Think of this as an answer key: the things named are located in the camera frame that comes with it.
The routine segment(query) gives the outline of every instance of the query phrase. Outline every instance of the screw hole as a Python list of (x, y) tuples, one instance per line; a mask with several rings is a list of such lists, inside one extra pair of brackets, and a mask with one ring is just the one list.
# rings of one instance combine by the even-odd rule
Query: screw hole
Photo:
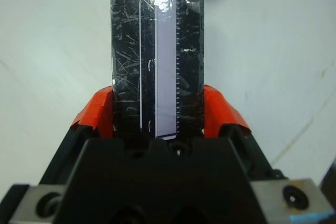
[(43, 196), (36, 205), (36, 214), (41, 218), (48, 218), (56, 213), (61, 194), (51, 192)]
[(308, 208), (308, 198), (299, 188), (295, 186), (286, 186), (282, 193), (288, 206), (299, 210), (305, 210)]

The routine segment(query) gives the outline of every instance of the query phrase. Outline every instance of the white background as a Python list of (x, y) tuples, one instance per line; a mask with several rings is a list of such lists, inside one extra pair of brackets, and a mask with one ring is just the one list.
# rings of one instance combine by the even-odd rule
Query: white background
[[(318, 184), (336, 154), (336, 0), (205, 1), (205, 82), (274, 168)], [(0, 0), (0, 198), (39, 182), (110, 84), (110, 0)]]

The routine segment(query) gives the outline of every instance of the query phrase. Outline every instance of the scratch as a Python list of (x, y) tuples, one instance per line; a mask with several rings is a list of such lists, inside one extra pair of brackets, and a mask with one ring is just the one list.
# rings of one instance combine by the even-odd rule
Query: scratch
[(314, 119), (311, 118), (310, 121), (302, 128), (302, 130), (285, 146), (284, 149), (271, 161), (271, 165), (275, 165), (288, 151), (295, 145), (300, 138), (305, 134), (309, 127), (313, 124)]
[(8, 72), (10, 72), (10, 68), (7, 65), (6, 62), (4, 62), (3, 60), (0, 59), (0, 66), (3, 66), (4, 69), (6, 69)]
[(333, 89), (329, 97), (324, 101), (321, 108), (317, 111), (317, 113), (310, 119), (310, 121), (302, 128), (302, 130), (285, 146), (283, 150), (271, 161), (271, 166), (274, 166), (305, 134), (305, 132), (309, 129), (309, 127), (313, 124), (314, 120), (319, 117), (320, 113), (323, 109), (328, 105), (331, 101), (332, 97), (336, 93), (336, 87)]
[(326, 68), (322, 71), (322, 73), (321, 73), (321, 78), (323, 78), (323, 77), (326, 75), (326, 71), (327, 71)]

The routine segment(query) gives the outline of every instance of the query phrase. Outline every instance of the screw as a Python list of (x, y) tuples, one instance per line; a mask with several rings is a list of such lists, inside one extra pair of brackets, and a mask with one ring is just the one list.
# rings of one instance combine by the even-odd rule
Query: screw
[(294, 207), (299, 210), (308, 208), (308, 197), (299, 188), (295, 186), (286, 186), (282, 193), (289, 207)]

